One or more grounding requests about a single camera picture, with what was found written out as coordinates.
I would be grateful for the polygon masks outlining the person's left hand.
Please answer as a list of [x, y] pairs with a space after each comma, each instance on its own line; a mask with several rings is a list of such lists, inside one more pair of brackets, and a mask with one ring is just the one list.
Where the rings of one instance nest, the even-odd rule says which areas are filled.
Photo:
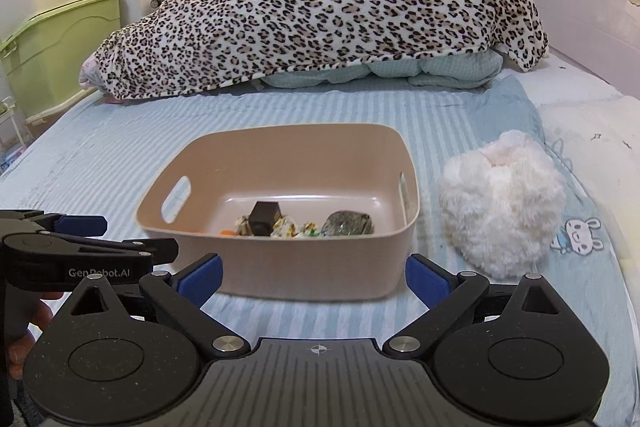
[[6, 347], [6, 361], [8, 362], [8, 375], [19, 381], [23, 377], [24, 363], [29, 351], [32, 350], [36, 342], [35, 336], [29, 329], [34, 325], [40, 332], [44, 331], [52, 321], [53, 312], [49, 306], [50, 301], [60, 300], [63, 293], [44, 293], [42, 299], [38, 300], [32, 314], [26, 321], [26, 329], [21, 333], [21, 337], [14, 340]]

